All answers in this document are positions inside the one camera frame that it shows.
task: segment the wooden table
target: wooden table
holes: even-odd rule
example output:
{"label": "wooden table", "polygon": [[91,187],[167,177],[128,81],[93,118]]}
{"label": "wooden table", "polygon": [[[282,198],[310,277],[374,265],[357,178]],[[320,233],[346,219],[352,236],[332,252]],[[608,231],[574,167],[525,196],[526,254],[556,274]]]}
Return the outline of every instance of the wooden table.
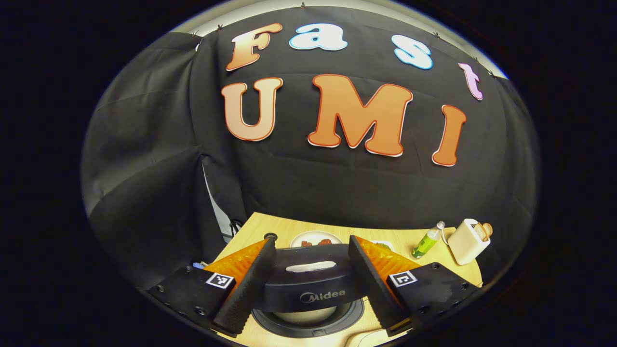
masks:
{"label": "wooden table", "polygon": [[[349,242],[350,235],[357,235],[367,240],[388,241],[394,246],[394,251],[411,259],[412,249],[424,237],[427,229],[421,230],[383,230],[383,229],[364,229],[337,227],[334,225],[324,225],[316,223],[301,222],[299,220],[285,219],[253,213],[247,220],[238,234],[229,242],[225,249],[218,255],[216,260],[230,255],[240,249],[263,240],[266,233],[278,235],[276,248],[289,248],[291,240],[300,233],[311,230],[322,230],[329,232],[340,238],[343,243]],[[445,228],[446,239],[455,231],[455,228]],[[476,286],[482,286],[482,275],[478,263],[474,260],[466,265],[458,265],[450,248],[439,240],[431,250],[420,260],[414,259],[420,265],[431,262],[439,262],[452,272],[455,272],[465,280]],[[351,327],[330,335],[312,338],[289,338],[271,333],[262,328],[253,318],[244,326],[242,334],[236,338],[221,335],[231,341],[250,347],[369,347],[376,346],[386,341],[394,340],[404,335],[396,335],[388,338],[385,330],[381,328],[375,316],[368,298],[364,297],[364,314]]]}

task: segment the pink letter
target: pink letter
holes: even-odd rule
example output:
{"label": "pink letter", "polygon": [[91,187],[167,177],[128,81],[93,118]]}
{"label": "pink letter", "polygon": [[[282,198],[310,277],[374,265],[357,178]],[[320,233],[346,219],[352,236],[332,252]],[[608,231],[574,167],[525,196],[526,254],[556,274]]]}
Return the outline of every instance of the pink letter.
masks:
{"label": "pink letter", "polygon": [[458,63],[458,66],[465,71],[465,79],[467,80],[467,86],[474,98],[482,100],[482,92],[478,90],[477,82],[480,82],[478,76],[473,73],[471,66],[468,64]]}

